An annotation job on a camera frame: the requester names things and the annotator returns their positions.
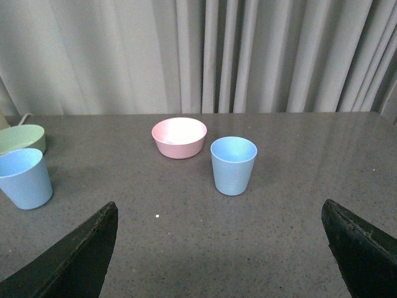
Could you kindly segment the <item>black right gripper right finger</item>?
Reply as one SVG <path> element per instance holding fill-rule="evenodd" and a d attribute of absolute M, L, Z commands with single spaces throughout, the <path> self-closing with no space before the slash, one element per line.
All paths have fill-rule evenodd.
<path fill-rule="evenodd" d="M 321 220 L 351 296 L 396 297 L 396 239 L 330 199 Z"/>

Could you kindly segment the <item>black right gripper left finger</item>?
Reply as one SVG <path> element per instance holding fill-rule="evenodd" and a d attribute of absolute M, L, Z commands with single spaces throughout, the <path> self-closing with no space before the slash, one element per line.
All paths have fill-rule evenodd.
<path fill-rule="evenodd" d="M 109 202 L 1 282 L 1 297 L 99 297 L 114 251 L 118 209 Z"/>

